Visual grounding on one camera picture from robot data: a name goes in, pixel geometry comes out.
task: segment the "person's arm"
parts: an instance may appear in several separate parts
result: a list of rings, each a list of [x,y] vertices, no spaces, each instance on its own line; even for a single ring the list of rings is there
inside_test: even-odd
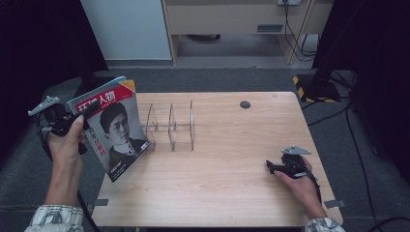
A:
[[[75,206],[82,160],[78,143],[85,142],[82,131],[84,117],[79,116],[65,137],[49,136],[52,156],[52,173],[44,204],[39,207],[25,230],[32,231],[83,231],[83,212]]]
[[[304,157],[302,158],[306,167],[311,170],[310,163]],[[344,231],[341,225],[326,214],[317,197],[314,183],[309,177],[304,176],[299,179],[292,179],[280,171],[275,171],[275,175],[290,188],[295,198],[304,207],[309,218],[305,231]]]

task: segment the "magazine holder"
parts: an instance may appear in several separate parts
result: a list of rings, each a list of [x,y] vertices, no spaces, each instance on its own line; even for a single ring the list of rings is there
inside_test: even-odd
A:
[[[152,152],[193,151],[192,101],[139,104],[142,128]]]

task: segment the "plaid sleeve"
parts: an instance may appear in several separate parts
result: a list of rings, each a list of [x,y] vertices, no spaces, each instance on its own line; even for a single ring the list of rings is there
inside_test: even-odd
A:
[[[344,232],[337,221],[330,217],[315,218],[305,226],[305,232]]]
[[[33,215],[25,232],[82,232],[82,217],[82,210],[74,206],[42,205]]]

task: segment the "electrical outlet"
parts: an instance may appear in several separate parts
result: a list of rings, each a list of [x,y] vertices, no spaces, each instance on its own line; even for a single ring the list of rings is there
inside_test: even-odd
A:
[[[284,3],[287,2],[288,6],[298,6],[301,5],[301,0],[278,0],[279,6],[284,6]]]

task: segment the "wall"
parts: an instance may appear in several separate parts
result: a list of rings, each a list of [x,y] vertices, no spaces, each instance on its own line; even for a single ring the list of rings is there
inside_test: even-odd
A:
[[[161,0],[81,0],[105,60],[171,60]]]

